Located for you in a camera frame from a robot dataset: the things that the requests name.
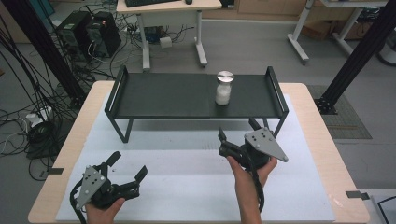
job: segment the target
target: black metal rack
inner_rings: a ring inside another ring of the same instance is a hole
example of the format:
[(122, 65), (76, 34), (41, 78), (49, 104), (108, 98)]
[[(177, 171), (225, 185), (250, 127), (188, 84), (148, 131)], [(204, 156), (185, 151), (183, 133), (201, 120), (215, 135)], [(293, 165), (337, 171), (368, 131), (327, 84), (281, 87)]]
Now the black metal rack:
[[(217, 76), (207, 74), (128, 73), (120, 68), (105, 113), (127, 143), (134, 119), (279, 119), (278, 134), (289, 113), (274, 70), (264, 76), (235, 75), (230, 103), (215, 102)], [(122, 133), (116, 119), (128, 119)]]

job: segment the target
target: carpet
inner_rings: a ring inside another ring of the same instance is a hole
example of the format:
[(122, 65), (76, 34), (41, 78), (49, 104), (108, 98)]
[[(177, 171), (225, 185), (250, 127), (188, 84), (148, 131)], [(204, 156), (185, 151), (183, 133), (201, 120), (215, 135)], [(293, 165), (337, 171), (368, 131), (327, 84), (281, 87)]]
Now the carpet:
[[(307, 85), (313, 99), (318, 99), (327, 86)], [(332, 139), (373, 139), (345, 95), (334, 106), (336, 115), (321, 115)]]

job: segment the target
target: human hand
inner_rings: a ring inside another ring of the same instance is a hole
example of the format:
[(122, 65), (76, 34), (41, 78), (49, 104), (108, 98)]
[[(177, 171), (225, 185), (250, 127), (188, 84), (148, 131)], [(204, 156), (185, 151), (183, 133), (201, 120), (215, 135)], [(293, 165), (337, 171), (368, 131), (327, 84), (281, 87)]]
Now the human hand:
[(85, 204), (87, 210), (87, 223), (88, 224), (114, 224), (114, 217), (120, 211), (125, 199), (117, 199), (106, 210), (98, 209), (93, 204)]
[[(238, 200), (242, 223), (262, 223), (259, 211), (259, 200), (251, 173), (243, 170), (241, 165), (231, 156), (227, 157), (235, 177), (235, 193)], [(262, 168), (257, 170), (260, 183), (264, 187), (268, 175), (277, 165), (277, 159), (271, 157)]]

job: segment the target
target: electronic device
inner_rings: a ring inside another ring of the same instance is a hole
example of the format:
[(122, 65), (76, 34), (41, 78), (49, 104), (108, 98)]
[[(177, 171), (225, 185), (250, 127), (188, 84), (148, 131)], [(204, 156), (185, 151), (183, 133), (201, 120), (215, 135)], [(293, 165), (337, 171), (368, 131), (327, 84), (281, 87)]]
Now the electronic device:
[(159, 3), (176, 2), (179, 0), (125, 0), (127, 7), (141, 7), (147, 5), (154, 5)]
[(70, 204), (82, 224), (86, 224), (85, 217), (81, 212), (86, 203), (91, 203), (99, 209), (106, 209), (119, 198), (124, 198), (127, 201), (139, 197), (140, 182), (148, 173), (146, 166), (140, 169), (133, 182), (124, 185), (111, 184), (111, 181), (107, 178), (108, 166), (113, 166), (120, 157), (121, 154), (116, 151), (106, 162), (102, 162), (100, 165), (87, 166), (83, 177), (70, 192)]
[(113, 15), (103, 11), (96, 13), (86, 29), (90, 40), (94, 42), (90, 48), (93, 55), (111, 58), (121, 43)]
[(264, 207), (264, 193), (257, 170), (263, 167), (271, 157), (284, 162), (288, 161), (289, 158), (283, 152), (268, 127), (262, 128), (255, 119), (249, 119), (248, 123), (254, 132), (245, 134), (245, 144), (240, 147), (228, 142), (224, 131), (219, 128), (218, 137), (221, 142), (219, 154), (223, 157), (233, 157), (246, 171), (251, 172), (261, 211)]
[(64, 43), (67, 53), (74, 61), (87, 61), (90, 39), (86, 26), (92, 20), (87, 11), (72, 12), (57, 28), (57, 34)]

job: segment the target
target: desk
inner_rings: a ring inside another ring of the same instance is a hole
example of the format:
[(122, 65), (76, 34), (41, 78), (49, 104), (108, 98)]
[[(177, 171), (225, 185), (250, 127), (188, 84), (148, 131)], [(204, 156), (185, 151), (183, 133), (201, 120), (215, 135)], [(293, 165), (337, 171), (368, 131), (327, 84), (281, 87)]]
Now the desk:
[[(30, 222), (60, 223), (55, 218), (66, 190), (68, 178), (83, 149), (99, 109), (113, 85), (112, 81), (98, 81), (93, 85), (53, 166), (54, 168), (64, 168), (64, 171), (61, 175), (50, 175), (47, 178), (30, 211), (28, 217)], [(346, 195), (347, 190), (356, 190), (356, 187), (308, 89), (305, 85), (298, 83), (281, 83), (280, 87), (293, 102), (306, 142), (329, 196), (335, 214), (334, 223), (367, 223), (370, 216), (363, 201), (348, 199)]]
[(202, 11), (221, 8), (219, 0), (194, 0), (187, 5), (184, 0), (176, 2), (161, 3), (142, 7), (127, 7), (124, 0), (117, 4), (117, 11), (121, 14), (136, 14), (142, 37), (143, 71), (150, 69), (149, 64), (149, 42), (143, 32), (144, 27), (196, 24), (195, 46), (198, 51), (201, 66), (207, 65), (204, 47), (201, 42)]
[[(309, 58), (308, 55), (306, 55), (305, 51), (303, 48), (300, 46), (300, 44), (297, 42), (298, 36), (300, 35), (301, 30), (303, 29), (304, 23), (306, 21), (306, 18), (308, 17), (308, 14), (311, 10), (311, 7), (314, 5), (315, 0), (307, 0), (305, 4), (305, 8), (303, 9), (303, 12), (300, 16), (300, 19), (297, 22), (297, 26), (294, 30), (293, 34), (288, 34), (288, 39), (290, 43), (293, 45), (293, 47), (296, 49), (297, 53), (300, 55), (300, 58), (303, 61), (303, 65), (305, 65)], [(349, 55), (352, 53), (353, 49), (347, 44), (347, 42), (344, 40), (346, 37), (347, 33), (349, 32), (350, 28), (352, 27), (353, 23), (356, 21), (356, 19), (359, 17), (361, 12), (363, 11), (363, 7), (382, 7), (384, 6), (388, 1), (384, 0), (351, 0), (351, 1), (336, 1), (336, 0), (320, 0), (320, 2), (323, 3), (324, 6), (326, 7), (355, 7), (355, 11), (347, 21), (345, 27), (341, 31), (340, 34), (332, 34), (332, 36), (335, 38), (337, 43), (348, 53)]]

